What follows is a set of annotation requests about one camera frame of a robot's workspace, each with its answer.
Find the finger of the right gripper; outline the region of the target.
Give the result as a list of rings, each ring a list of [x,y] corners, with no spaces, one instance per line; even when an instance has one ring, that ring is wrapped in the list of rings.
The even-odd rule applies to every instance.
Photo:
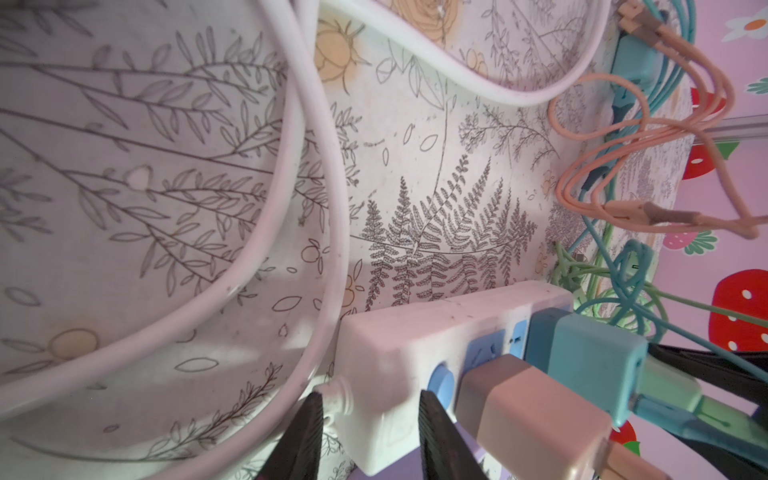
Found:
[[[760,407],[767,406],[767,381],[716,353],[651,343],[648,353],[677,370]]]
[[[727,479],[767,478],[767,408],[698,407],[677,436]]]

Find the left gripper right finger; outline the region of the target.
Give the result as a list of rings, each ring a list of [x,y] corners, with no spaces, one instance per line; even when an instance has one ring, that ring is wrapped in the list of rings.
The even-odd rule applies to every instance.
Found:
[[[428,390],[420,392],[418,428],[423,479],[487,478],[437,396]]]

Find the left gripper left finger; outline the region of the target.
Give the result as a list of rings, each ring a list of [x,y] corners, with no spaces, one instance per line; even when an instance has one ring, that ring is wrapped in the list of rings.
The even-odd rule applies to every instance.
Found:
[[[313,392],[304,400],[262,466],[258,480],[318,478],[324,427],[323,398]]]

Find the pink charger plug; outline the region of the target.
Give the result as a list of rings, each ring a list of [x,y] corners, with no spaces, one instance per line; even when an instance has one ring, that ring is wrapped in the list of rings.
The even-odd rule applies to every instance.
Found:
[[[517,479],[590,479],[611,417],[538,368],[503,355],[462,377],[458,423]]]

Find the blue-grey charger plug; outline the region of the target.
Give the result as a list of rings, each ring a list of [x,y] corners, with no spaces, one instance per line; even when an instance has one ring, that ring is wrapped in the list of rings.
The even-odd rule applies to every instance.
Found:
[[[649,342],[630,331],[558,308],[532,315],[524,360],[622,426],[639,387]]]

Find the teal charger plug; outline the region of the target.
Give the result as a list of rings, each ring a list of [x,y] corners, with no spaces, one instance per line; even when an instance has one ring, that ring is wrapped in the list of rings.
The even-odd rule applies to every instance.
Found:
[[[636,85],[649,95],[658,84],[662,70],[661,54],[634,36],[620,37],[611,73]]]

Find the green charger plug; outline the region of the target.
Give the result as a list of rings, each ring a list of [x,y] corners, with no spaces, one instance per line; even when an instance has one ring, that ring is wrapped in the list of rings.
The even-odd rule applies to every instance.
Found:
[[[638,393],[688,412],[693,412],[703,397],[695,377],[652,356],[645,360]]]

